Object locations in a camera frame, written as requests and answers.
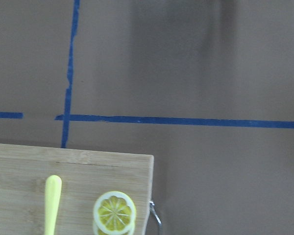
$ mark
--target blue line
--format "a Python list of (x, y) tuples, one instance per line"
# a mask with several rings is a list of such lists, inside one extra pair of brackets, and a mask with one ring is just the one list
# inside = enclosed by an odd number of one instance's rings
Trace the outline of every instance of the blue line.
[(0, 112), (0, 118), (22, 119), (23, 113)]
[(66, 93), (65, 93), (61, 148), (66, 148), (68, 136), (69, 136), (71, 97), (72, 97), (73, 74), (74, 74), (73, 48), (74, 48), (74, 37), (76, 35), (77, 26), (78, 26), (78, 10), (79, 10), (79, 0), (74, 0), (70, 52), (69, 52), (69, 61), (68, 61), (68, 72), (67, 72), (67, 79), (69, 81), (69, 86), (66, 89)]
[[(55, 120), (63, 120), (59, 115)], [(195, 125), (195, 126), (233, 126), (233, 127), (262, 127), (262, 128), (291, 128), (294, 121), (263, 121), (263, 120), (227, 120), (227, 119), (202, 119), (178, 117), (128, 117), (128, 116), (96, 116), (96, 115), (70, 115), (71, 121), (106, 121), (121, 123), (146, 123), (170, 125)]]

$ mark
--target wooden board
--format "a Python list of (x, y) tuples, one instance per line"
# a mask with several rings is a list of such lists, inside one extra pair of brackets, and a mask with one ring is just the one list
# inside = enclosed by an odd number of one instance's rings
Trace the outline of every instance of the wooden board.
[(153, 156), (0, 144), (0, 235), (44, 233), (45, 181), (62, 178), (57, 235), (92, 235), (93, 206), (103, 193), (128, 194), (145, 234)]

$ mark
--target metal object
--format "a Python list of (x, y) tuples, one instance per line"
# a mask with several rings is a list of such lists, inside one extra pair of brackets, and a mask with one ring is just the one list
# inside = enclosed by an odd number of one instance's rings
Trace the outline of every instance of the metal object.
[(152, 213), (153, 217), (156, 219), (156, 221), (158, 223), (158, 235), (162, 235), (162, 223), (161, 223), (161, 220), (155, 210), (155, 203), (153, 202), (153, 200), (151, 200), (149, 202), (149, 209), (150, 209), (150, 212)]

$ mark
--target lemon slice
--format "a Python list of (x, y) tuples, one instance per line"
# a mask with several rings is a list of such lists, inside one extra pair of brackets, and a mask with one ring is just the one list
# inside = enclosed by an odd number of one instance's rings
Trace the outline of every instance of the lemon slice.
[[(95, 221), (93, 221), (93, 230), (94, 230), (95, 235), (108, 235), (108, 234), (104, 233), (103, 231), (101, 231), (100, 228), (98, 228)], [(135, 223), (132, 224), (132, 227), (130, 228), (130, 230), (128, 232), (125, 232), (122, 235), (133, 235), (134, 231), (135, 231)]]
[(123, 192), (106, 192), (95, 202), (94, 220), (104, 234), (123, 235), (131, 229), (135, 219), (135, 205)]

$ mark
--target yellow handle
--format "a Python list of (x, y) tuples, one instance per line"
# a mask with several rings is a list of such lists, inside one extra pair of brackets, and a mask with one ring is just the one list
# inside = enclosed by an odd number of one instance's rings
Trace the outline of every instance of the yellow handle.
[(57, 175), (51, 175), (46, 180), (45, 188), (45, 235), (54, 235), (57, 219), (62, 180)]

